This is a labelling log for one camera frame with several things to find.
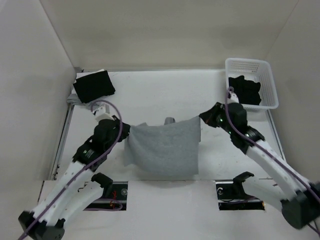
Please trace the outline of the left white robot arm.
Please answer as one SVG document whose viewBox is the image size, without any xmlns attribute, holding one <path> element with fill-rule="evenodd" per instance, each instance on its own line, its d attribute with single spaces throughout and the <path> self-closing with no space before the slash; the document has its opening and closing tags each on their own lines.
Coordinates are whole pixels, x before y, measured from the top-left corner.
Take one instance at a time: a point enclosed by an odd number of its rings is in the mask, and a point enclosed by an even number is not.
<svg viewBox="0 0 320 240">
<path fill-rule="evenodd" d="M 18 217 L 23 229 L 19 239 L 60 240 L 67 222 L 97 199 L 112 195 L 113 180 L 98 168 L 117 143 L 125 140 L 130 125 L 121 116 L 102 119 L 76 150 L 72 161 L 52 191 L 36 207 Z"/>
</svg>

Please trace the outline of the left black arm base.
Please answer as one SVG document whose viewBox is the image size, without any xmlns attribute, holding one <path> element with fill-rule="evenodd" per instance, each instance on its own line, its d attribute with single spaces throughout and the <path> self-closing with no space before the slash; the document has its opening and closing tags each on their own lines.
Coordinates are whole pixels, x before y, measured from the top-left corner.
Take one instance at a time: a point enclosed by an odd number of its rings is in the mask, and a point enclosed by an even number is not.
<svg viewBox="0 0 320 240">
<path fill-rule="evenodd" d="M 102 187 L 102 195 L 89 204 L 84 211 L 117 212 L 127 210 L 128 182 L 114 182 L 102 173 L 94 174 L 91 181 Z"/>
</svg>

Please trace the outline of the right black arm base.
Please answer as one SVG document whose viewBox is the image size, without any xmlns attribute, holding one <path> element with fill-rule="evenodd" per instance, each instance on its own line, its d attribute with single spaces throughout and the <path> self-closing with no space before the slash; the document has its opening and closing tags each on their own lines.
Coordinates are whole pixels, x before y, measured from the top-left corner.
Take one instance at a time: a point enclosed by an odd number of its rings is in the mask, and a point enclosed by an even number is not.
<svg viewBox="0 0 320 240">
<path fill-rule="evenodd" d="M 215 182 L 218 208 L 220 211 L 264 211 L 265 204 L 257 197 L 245 193 L 242 184 L 254 174 L 243 172 L 232 180 Z"/>
</svg>

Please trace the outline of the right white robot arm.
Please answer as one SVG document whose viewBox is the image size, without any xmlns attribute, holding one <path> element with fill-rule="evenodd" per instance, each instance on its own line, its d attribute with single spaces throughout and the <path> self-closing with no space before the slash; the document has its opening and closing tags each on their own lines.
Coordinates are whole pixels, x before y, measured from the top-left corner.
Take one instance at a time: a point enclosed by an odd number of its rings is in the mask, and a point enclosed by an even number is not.
<svg viewBox="0 0 320 240">
<path fill-rule="evenodd" d="M 312 183 L 283 160 L 255 128 L 248 125 L 247 111 L 239 103 L 217 102 L 201 113 L 212 128 L 221 128 L 232 144 L 255 161 L 275 182 L 262 183 L 251 172 L 233 179 L 232 192 L 238 198 L 257 197 L 282 213 L 287 223 L 300 230 L 320 216 L 320 184 Z"/>
</svg>

